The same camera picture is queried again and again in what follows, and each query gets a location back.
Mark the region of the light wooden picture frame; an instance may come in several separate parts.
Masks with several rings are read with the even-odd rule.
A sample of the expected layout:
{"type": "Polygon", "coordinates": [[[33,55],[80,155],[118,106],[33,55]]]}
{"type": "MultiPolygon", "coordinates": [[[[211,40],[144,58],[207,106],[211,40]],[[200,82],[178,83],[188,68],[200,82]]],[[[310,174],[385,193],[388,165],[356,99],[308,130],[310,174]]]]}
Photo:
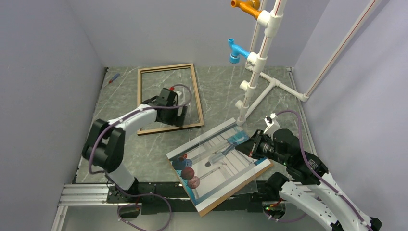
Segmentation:
{"type": "Polygon", "coordinates": [[[198,91],[194,64],[146,67],[138,70],[137,105],[184,107],[159,110],[157,122],[137,131],[138,135],[170,132],[204,126],[204,116],[198,91]]]}

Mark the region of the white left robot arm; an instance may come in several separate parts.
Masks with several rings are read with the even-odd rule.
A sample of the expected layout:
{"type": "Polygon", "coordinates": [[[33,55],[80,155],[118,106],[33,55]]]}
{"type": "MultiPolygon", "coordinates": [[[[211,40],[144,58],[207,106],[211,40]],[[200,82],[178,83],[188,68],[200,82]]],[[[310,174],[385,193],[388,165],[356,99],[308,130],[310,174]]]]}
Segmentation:
{"type": "Polygon", "coordinates": [[[82,157],[89,162],[88,172],[105,174],[120,189],[119,196],[124,201],[134,201],[140,193],[139,181],[124,164],[125,143],[139,129],[155,122],[183,127],[192,100],[191,90],[187,91],[188,96],[180,101],[174,87],[162,88],[158,95],[118,118],[95,120],[82,150],[82,157]]]}

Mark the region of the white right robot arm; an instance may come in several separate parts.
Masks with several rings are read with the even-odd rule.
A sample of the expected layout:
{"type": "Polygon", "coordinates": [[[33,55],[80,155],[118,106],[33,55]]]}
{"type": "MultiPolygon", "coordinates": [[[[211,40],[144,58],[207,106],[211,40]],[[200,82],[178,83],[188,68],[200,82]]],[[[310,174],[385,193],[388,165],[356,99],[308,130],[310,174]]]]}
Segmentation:
{"type": "Polygon", "coordinates": [[[260,160],[271,159],[286,166],[293,180],[277,172],[265,182],[266,196],[290,202],[316,220],[327,231],[378,231],[382,222],[358,209],[339,188],[324,163],[305,152],[300,140],[288,129],[272,136],[257,130],[237,151],[260,160]]]}

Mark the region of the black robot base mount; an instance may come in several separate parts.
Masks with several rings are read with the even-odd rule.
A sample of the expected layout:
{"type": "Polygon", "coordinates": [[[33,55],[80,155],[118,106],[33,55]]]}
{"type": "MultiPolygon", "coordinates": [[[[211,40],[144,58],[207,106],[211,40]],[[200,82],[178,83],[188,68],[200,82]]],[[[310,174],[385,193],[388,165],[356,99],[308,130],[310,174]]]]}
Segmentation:
{"type": "Polygon", "coordinates": [[[167,212],[170,208],[173,212],[195,212],[204,216],[210,211],[247,211],[262,212],[268,215],[277,212],[283,215],[283,205],[292,203],[309,216],[317,219],[326,219],[329,223],[335,222],[334,214],[329,207],[316,196],[307,193],[308,188],[299,182],[289,182],[288,194],[278,195],[278,190],[283,189],[283,175],[275,172],[268,180],[252,181],[234,193],[222,195],[214,189],[209,189],[208,182],[203,180],[196,189],[182,188],[174,182],[159,182],[151,184],[142,182],[143,190],[150,192],[154,190],[163,198],[146,196],[138,200],[127,197],[114,186],[103,185],[98,188],[92,185],[91,193],[80,195],[74,206],[96,206],[96,205],[139,205],[143,215],[154,215],[167,212]]]}

